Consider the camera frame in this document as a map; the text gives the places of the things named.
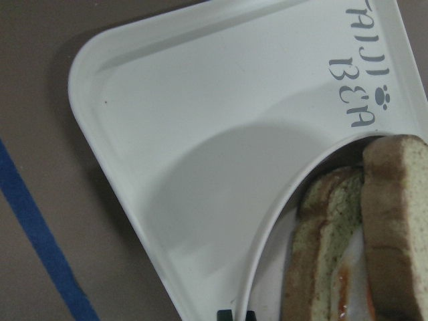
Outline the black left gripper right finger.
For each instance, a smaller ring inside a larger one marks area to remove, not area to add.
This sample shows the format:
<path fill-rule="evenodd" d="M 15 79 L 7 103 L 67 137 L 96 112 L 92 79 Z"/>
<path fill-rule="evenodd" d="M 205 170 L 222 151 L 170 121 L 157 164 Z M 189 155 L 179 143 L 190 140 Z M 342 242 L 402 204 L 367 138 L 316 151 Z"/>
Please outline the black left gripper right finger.
<path fill-rule="evenodd" d="M 248 310 L 246 312 L 245 321 L 256 321 L 256 315 L 253 310 Z"/>

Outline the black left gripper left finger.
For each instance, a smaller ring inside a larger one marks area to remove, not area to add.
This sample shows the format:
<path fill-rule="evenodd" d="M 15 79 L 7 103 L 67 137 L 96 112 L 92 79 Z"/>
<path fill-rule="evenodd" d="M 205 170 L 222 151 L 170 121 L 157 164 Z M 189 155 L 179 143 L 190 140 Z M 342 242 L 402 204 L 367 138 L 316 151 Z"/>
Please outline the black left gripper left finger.
<path fill-rule="evenodd" d="M 231 310 L 218 310 L 217 321 L 233 321 L 233 314 Z"/>

